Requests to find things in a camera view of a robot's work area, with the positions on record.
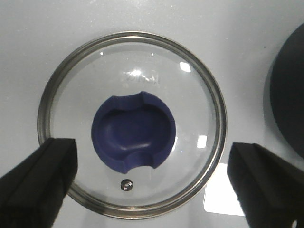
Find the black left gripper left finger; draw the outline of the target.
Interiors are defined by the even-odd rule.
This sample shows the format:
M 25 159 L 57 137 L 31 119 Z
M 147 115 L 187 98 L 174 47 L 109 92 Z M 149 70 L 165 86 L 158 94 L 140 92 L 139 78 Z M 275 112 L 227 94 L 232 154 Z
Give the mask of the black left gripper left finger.
M 78 169 L 74 139 L 49 138 L 0 179 L 2 228 L 50 228 Z

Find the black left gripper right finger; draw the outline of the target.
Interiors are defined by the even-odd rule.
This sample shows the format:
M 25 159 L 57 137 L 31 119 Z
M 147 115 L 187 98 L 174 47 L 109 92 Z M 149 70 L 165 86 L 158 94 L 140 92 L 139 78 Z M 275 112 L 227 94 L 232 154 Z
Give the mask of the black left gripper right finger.
M 304 226 L 304 172 L 256 143 L 231 146 L 227 175 L 251 228 Z

